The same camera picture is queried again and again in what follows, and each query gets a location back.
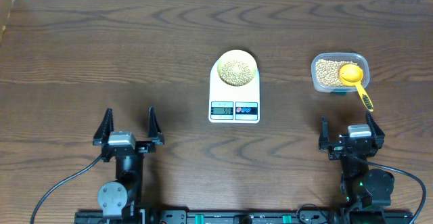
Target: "wood grain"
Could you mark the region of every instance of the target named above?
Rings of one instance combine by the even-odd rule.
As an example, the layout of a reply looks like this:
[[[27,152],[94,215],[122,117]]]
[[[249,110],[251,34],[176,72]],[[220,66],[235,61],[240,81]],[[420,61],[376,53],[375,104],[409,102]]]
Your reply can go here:
[[[339,162],[317,150],[321,116],[334,137],[364,123],[355,94],[318,93],[311,60],[353,51],[385,146],[372,159],[433,187],[433,0],[16,0],[0,48],[0,216],[27,223],[39,198],[89,164],[107,107],[115,127],[146,134],[157,109],[166,145],[145,159],[143,198],[190,209],[297,209],[344,203]],[[261,76],[261,121],[207,119],[209,72],[230,49]],[[415,211],[417,183],[395,175],[393,209]],[[99,163],[44,203],[38,223],[98,208],[114,178]],[[417,223],[433,221],[428,193]]]

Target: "digital display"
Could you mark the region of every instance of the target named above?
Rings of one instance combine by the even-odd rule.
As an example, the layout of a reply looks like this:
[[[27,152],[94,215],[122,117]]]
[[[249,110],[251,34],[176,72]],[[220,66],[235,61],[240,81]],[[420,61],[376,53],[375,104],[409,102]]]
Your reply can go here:
[[[213,108],[213,113],[214,115],[232,115],[233,108]]]

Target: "scoop handle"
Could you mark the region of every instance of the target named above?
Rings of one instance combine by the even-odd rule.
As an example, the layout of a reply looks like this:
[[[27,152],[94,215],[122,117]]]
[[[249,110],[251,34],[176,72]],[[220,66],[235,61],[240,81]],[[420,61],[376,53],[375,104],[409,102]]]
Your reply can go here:
[[[364,106],[370,111],[373,112],[373,102],[371,102],[370,97],[368,96],[367,92],[365,92],[363,86],[361,85],[361,82],[355,83],[355,87],[358,90],[359,97],[364,103]]]

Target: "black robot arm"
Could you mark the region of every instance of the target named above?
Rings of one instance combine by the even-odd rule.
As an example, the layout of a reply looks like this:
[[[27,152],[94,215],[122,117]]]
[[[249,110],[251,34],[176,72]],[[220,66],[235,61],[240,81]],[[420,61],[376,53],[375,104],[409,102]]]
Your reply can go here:
[[[155,152],[155,145],[164,144],[164,136],[156,120],[154,109],[149,109],[148,141],[135,140],[128,131],[114,131],[113,114],[107,109],[95,136],[93,145],[101,146],[101,158],[116,159],[116,180],[106,183],[97,195],[104,219],[137,223],[143,179],[143,154]]]
[[[327,150],[330,160],[341,160],[343,170],[341,191],[346,195],[348,207],[341,210],[341,223],[350,223],[350,212],[383,212],[384,207],[391,205],[394,176],[381,169],[369,169],[367,164],[357,160],[366,161],[367,157],[375,156],[384,143],[385,134],[369,112],[366,121],[366,125],[349,126],[347,134],[332,142],[327,121],[322,118],[319,149]]]

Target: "black cable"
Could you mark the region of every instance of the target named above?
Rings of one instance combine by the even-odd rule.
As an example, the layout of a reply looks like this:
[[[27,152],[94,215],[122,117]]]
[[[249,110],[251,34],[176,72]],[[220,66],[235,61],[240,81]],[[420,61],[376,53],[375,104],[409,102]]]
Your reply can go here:
[[[317,209],[317,211],[319,211],[320,212],[320,215],[322,215],[322,217],[325,217],[325,219],[326,219],[326,221],[324,221],[324,222],[322,222],[322,223],[319,223],[319,224],[326,224],[326,223],[328,223],[328,218],[329,218],[329,216],[326,216],[320,209],[319,209],[319,207],[317,207],[315,204],[303,204],[302,206],[300,206],[299,207],[299,209],[296,211],[296,218],[299,220],[299,222],[300,223],[302,223],[302,224],[306,224],[305,222],[303,222],[300,218],[299,218],[299,212],[300,212],[300,210],[302,209],[302,208],[304,208],[305,206],[308,206],[308,205],[310,205],[310,206],[314,206],[316,209]]]
[[[419,203],[417,211],[415,212],[415,214],[413,215],[412,219],[408,223],[408,224],[413,224],[414,221],[415,221],[415,219],[418,217],[419,213],[421,212],[422,208],[424,207],[424,203],[426,203],[426,198],[427,198],[427,189],[426,189],[426,186],[424,185],[424,183],[421,181],[421,179],[419,179],[415,175],[412,175],[411,173],[402,171],[400,169],[395,169],[395,168],[392,168],[392,167],[389,167],[389,166],[384,166],[384,165],[381,165],[381,164],[376,164],[376,163],[373,163],[373,162],[368,162],[366,160],[361,160],[360,158],[357,158],[356,156],[353,156],[351,154],[347,154],[347,156],[350,157],[350,158],[352,158],[352,159],[354,159],[354,160],[357,160],[357,161],[359,161],[359,162],[361,162],[363,164],[369,164],[370,166],[380,167],[380,168],[383,168],[383,169],[386,169],[386,170],[390,170],[390,171],[394,171],[396,173],[400,173],[400,174],[406,175],[406,176],[414,179],[415,181],[417,181],[421,185],[421,188],[422,188],[421,203]]]
[[[78,177],[79,175],[87,172],[90,168],[92,168],[93,166],[96,165],[97,162],[99,162],[101,160],[102,155],[99,155],[92,163],[90,163],[89,166],[86,166],[85,169],[61,180],[58,184],[54,185],[54,187],[52,187],[50,190],[48,190],[48,192],[41,198],[41,200],[39,200],[38,204],[36,205],[35,209],[33,210],[33,214],[32,214],[32,218],[30,218],[30,224],[35,223],[35,217],[36,217],[36,213],[38,212],[38,209],[41,207],[42,203],[48,198],[48,196],[50,195],[50,193],[52,193],[55,189],[57,189],[58,187],[62,186],[65,182]]]

